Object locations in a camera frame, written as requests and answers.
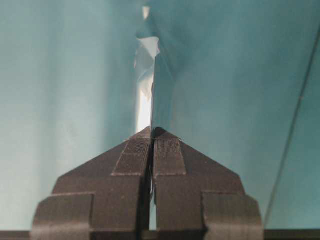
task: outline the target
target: gripper jaw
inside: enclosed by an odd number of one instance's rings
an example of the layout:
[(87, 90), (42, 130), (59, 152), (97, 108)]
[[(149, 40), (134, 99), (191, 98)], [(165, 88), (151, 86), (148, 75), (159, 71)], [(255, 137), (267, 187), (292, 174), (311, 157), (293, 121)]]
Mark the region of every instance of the gripper jaw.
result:
[(155, 239), (263, 238), (258, 204), (237, 174), (162, 128), (150, 136), (147, 127), (59, 177), (38, 205), (32, 240), (143, 239), (151, 179)]

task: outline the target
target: teal background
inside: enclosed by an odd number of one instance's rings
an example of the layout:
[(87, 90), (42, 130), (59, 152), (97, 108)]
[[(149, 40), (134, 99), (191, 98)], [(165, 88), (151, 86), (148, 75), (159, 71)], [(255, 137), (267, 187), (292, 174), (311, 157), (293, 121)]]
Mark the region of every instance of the teal background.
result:
[[(141, 13), (0, 0), (0, 230), (30, 229), (58, 176), (135, 132)], [(320, 228), (319, 13), (317, 0), (162, 0), (145, 26), (160, 39), (153, 125), (237, 172), (270, 229)]]

